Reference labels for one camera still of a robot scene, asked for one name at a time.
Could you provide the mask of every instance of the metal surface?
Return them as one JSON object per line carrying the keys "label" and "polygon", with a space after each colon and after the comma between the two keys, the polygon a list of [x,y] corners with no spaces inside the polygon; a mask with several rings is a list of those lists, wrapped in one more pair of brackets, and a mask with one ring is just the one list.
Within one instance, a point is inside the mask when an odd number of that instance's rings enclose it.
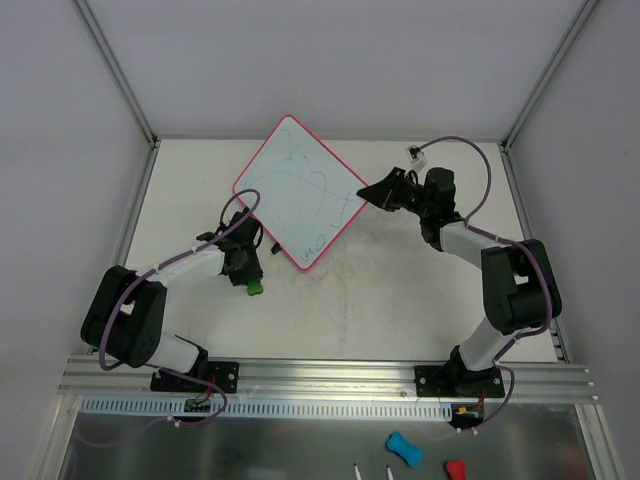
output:
{"label": "metal surface", "polygon": [[47,438],[47,442],[36,450],[27,478],[38,480],[57,478],[62,469],[64,453],[80,408],[80,397],[59,395],[53,408],[55,411],[48,416],[51,423],[45,426],[49,432],[46,436],[43,435]]}
{"label": "metal surface", "polygon": [[104,35],[98,20],[96,19],[93,10],[89,6],[87,0],[72,0],[73,5],[76,7],[76,11],[78,12],[78,16],[85,24],[89,34],[91,35],[91,39],[93,40],[95,46],[97,47],[100,55],[102,56],[109,73],[113,77],[116,82],[116,85],[122,96],[124,97],[125,102],[127,103],[129,110],[133,114],[133,117],[140,127],[142,134],[147,139],[147,143],[153,146],[156,141],[156,136],[153,133],[151,125],[149,125],[149,121],[147,120],[146,115],[142,111],[142,107],[138,103],[133,90],[131,89],[131,85],[129,85],[129,81],[122,71],[122,67],[118,62],[111,46],[109,45],[109,41]]}
{"label": "metal surface", "polygon": [[549,85],[554,75],[556,74],[556,72],[564,62],[564,59],[566,58],[567,54],[571,51],[571,48],[575,44],[575,41],[577,40],[578,36],[584,30],[585,26],[587,25],[589,20],[592,18],[592,15],[595,12],[596,7],[600,3],[601,3],[601,0],[584,0],[584,3],[578,10],[578,13],[576,13],[571,24],[569,25],[569,28],[567,28],[567,31],[563,35],[562,40],[560,40],[560,43],[558,44],[555,51],[553,52],[551,59],[545,66],[538,80],[536,81],[536,84],[533,87],[533,90],[531,91],[531,93],[529,94],[529,97],[527,98],[527,101],[525,102],[524,107],[516,117],[516,120],[513,126],[511,127],[511,130],[509,131],[509,134],[507,135],[507,138],[504,142],[507,152],[509,151],[509,148],[513,145],[513,143],[516,141],[516,138],[518,138],[518,135],[522,131],[525,123],[527,122],[527,119],[535,109],[538,101],[544,94],[547,86]]}
{"label": "metal surface", "polygon": [[625,479],[622,463],[612,446],[602,407],[576,405],[576,412],[595,477],[603,480]]}
{"label": "metal surface", "polygon": [[[93,441],[126,438],[148,418],[81,415],[79,428]],[[510,406],[478,436],[446,440],[451,427],[407,421],[272,420],[220,418],[215,425],[176,430],[157,425],[125,448],[92,449],[76,442],[77,478],[99,479],[446,479],[443,464],[462,459],[470,479],[581,480],[592,478],[570,406]],[[425,455],[415,469],[388,452],[401,432]],[[62,479],[71,479],[71,472]]]}
{"label": "metal surface", "polygon": [[[414,366],[418,362],[231,360],[240,362],[240,397],[272,400],[417,400]],[[598,402],[595,386],[584,366],[520,363],[510,366],[516,374],[516,386],[511,400],[514,403]],[[153,395],[149,391],[151,374],[150,368],[132,369],[126,366],[113,372],[104,372],[98,365],[97,356],[77,355],[67,363],[60,392]],[[503,377],[503,380],[507,387],[508,376]],[[443,397],[440,401],[460,399]],[[500,402],[501,399],[487,401]]]}
{"label": "metal surface", "polygon": [[147,187],[151,180],[151,174],[153,173],[153,166],[156,163],[158,157],[158,149],[160,143],[158,142],[149,150],[147,159],[145,160],[144,167],[142,168],[142,174],[140,175],[140,182],[136,188],[136,193],[133,197],[133,202],[129,208],[127,214],[127,220],[125,222],[120,240],[118,240],[118,246],[113,258],[113,262],[116,265],[124,265],[127,257],[129,256],[129,249],[131,248],[131,241],[133,240],[133,234],[136,231],[136,225],[138,224],[138,218],[140,218],[140,211],[142,210],[142,204],[144,203],[144,196],[147,193]]}

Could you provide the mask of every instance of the aluminum frame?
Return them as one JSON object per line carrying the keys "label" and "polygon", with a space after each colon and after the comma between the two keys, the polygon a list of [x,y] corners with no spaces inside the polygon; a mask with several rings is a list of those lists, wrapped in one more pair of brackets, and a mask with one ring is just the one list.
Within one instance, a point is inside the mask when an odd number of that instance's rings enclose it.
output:
{"label": "aluminum frame", "polygon": [[547,87],[555,77],[556,73],[567,58],[567,54],[571,51],[576,41],[580,37],[580,34],[584,31],[589,21],[593,18],[597,7],[602,3],[602,0],[584,0],[582,5],[576,12],[576,15],[571,20],[571,23],[567,27],[564,35],[560,39],[558,46],[554,50],[551,58],[547,62],[547,65],[542,70],[542,73],[536,80],[533,90],[527,97],[527,101],[524,103],[520,113],[513,122],[513,126],[507,137],[504,140],[504,146],[509,149],[513,146],[514,142],[518,138],[518,135],[526,125],[529,117],[534,112],[538,102],[547,90]]}
{"label": "aluminum frame", "polygon": [[[216,359],[240,363],[237,395],[256,399],[376,400],[417,402],[414,366],[417,362],[342,360]],[[440,365],[425,362],[425,365]],[[513,363],[514,403],[597,404],[599,397],[584,365]],[[96,355],[72,356],[60,383],[63,394],[161,395],[149,390],[153,369],[122,366],[100,368]],[[503,377],[509,383],[508,376]],[[442,397],[441,402],[464,399]],[[487,399],[500,403],[502,399]]]}
{"label": "aluminum frame", "polygon": [[65,452],[71,440],[81,404],[79,395],[59,395],[53,405],[53,412],[47,418],[45,434],[36,448],[25,478],[50,480],[58,478],[65,462]]}
{"label": "aluminum frame", "polygon": [[147,116],[142,110],[136,95],[133,93],[131,85],[129,85],[129,80],[127,80],[127,77],[120,66],[120,62],[118,62],[118,59],[113,53],[113,49],[111,48],[111,45],[109,45],[109,41],[102,31],[102,27],[93,13],[93,9],[87,0],[71,0],[71,2],[78,13],[78,17],[80,17],[80,20],[87,29],[91,40],[98,49],[102,60],[105,62],[105,66],[107,67],[107,70],[109,70],[116,87],[120,90],[120,93],[138,124],[140,131],[147,139],[147,143],[153,147],[157,141],[157,136],[153,132],[153,129],[149,124],[149,120],[147,120]]}
{"label": "aluminum frame", "polygon": [[582,435],[597,479],[627,478],[600,405],[576,405]]}
{"label": "aluminum frame", "polygon": [[147,153],[147,157],[144,161],[142,172],[140,174],[140,180],[133,195],[133,200],[131,201],[127,211],[124,227],[112,258],[113,264],[124,266],[124,263],[129,256],[129,250],[131,249],[131,243],[133,242],[133,234],[135,233],[138,225],[138,219],[140,218],[140,212],[142,211],[142,204],[144,203],[144,197],[147,194],[147,188],[151,181],[151,174],[153,173],[153,167],[156,164],[159,149],[160,142],[158,141],[155,142],[153,147]]}

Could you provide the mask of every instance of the white wall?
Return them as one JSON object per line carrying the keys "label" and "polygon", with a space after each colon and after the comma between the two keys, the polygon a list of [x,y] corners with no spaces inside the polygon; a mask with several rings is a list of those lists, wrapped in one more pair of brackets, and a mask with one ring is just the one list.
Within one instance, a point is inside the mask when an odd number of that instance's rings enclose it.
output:
{"label": "white wall", "polygon": [[640,471],[639,24],[637,0],[603,2],[514,150],[573,359],[592,365],[629,478]]}
{"label": "white wall", "polygon": [[501,140],[582,0],[91,0],[159,134]]}
{"label": "white wall", "polygon": [[71,2],[0,2],[0,452],[23,478],[146,145]]}

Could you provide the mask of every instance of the white table surface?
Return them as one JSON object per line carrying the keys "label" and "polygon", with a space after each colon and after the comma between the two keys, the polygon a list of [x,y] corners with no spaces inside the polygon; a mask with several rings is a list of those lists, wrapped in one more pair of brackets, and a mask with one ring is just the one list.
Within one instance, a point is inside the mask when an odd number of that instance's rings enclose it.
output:
{"label": "white table surface", "polygon": [[[215,230],[233,182],[261,143],[163,140],[127,266],[157,263]],[[326,142],[370,184],[393,166],[407,168],[404,149],[411,143],[420,142]],[[473,223],[521,239],[498,147],[480,146],[491,161],[493,187]],[[456,143],[426,154],[428,168],[455,172],[457,207],[465,215],[482,196],[482,159]],[[265,235],[258,251],[262,295],[249,297],[226,277],[212,278],[167,305],[165,331],[211,356],[427,361],[447,359],[484,315],[480,271],[425,244],[418,217],[405,211],[367,206],[304,273],[282,253],[271,255],[272,245]],[[555,362],[556,356],[545,334],[523,340],[505,360]]]}

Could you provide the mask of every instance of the metal rail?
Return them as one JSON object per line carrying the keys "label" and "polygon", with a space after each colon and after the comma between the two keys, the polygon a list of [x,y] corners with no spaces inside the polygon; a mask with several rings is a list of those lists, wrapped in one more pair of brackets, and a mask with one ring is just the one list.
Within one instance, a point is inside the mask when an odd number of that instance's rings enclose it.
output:
{"label": "metal rail", "polygon": [[[417,362],[233,359],[240,363],[238,396],[254,399],[416,402]],[[576,364],[510,365],[516,373],[514,403],[596,404],[598,396],[588,368]],[[60,393],[164,395],[149,391],[153,370],[126,366],[100,369],[94,355],[73,356]],[[441,402],[460,402],[439,398]],[[501,399],[487,400],[500,402]]]}
{"label": "metal rail", "polygon": [[595,477],[623,480],[626,477],[615,451],[600,405],[576,405],[585,446]]}
{"label": "metal rail", "polygon": [[584,0],[582,5],[580,6],[580,9],[573,17],[573,20],[569,24],[569,27],[562,36],[560,43],[551,55],[551,58],[547,62],[547,65],[542,71],[542,74],[540,75],[540,77],[538,77],[533,90],[529,94],[529,97],[527,97],[527,101],[522,107],[522,110],[520,110],[520,113],[516,117],[511,130],[509,130],[509,133],[507,134],[507,137],[503,142],[505,148],[507,149],[507,152],[513,146],[516,138],[518,138],[518,135],[524,128],[524,125],[527,123],[527,120],[531,116],[536,105],[544,95],[547,87],[551,83],[551,80],[553,80],[553,77],[558,72],[558,69],[564,63],[567,54],[575,45],[576,40],[588,24],[589,20],[591,20],[591,18],[593,17],[593,13],[600,3],[602,3],[601,0]]}
{"label": "metal rail", "polygon": [[156,164],[159,148],[160,142],[157,142],[156,145],[149,150],[144,162],[133,201],[127,210],[124,228],[122,229],[122,233],[118,239],[118,244],[111,262],[112,264],[124,265],[127,257],[129,256],[129,250],[131,249],[131,243],[133,242],[133,235],[136,231],[136,226],[138,225],[138,219],[140,218],[140,212],[142,211],[142,204],[144,203],[144,197],[147,194],[147,188],[151,181],[151,174],[153,173],[153,167]]}
{"label": "metal rail", "polygon": [[147,116],[142,110],[136,95],[133,93],[131,85],[129,85],[129,81],[120,66],[120,62],[116,58],[111,45],[109,45],[109,41],[102,31],[102,27],[100,23],[98,23],[98,19],[96,18],[95,13],[93,13],[93,9],[87,2],[87,0],[72,0],[76,11],[78,12],[78,16],[84,26],[86,27],[89,35],[91,36],[91,40],[95,44],[100,56],[105,62],[107,70],[111,74],[111,77],[116,83],[116,86],[120,90],[131,114],[136,120],[138,127],[142,131],[142,134],[147,140],[147,143],[153,146],[156,142],[156,135],[147,120]]}

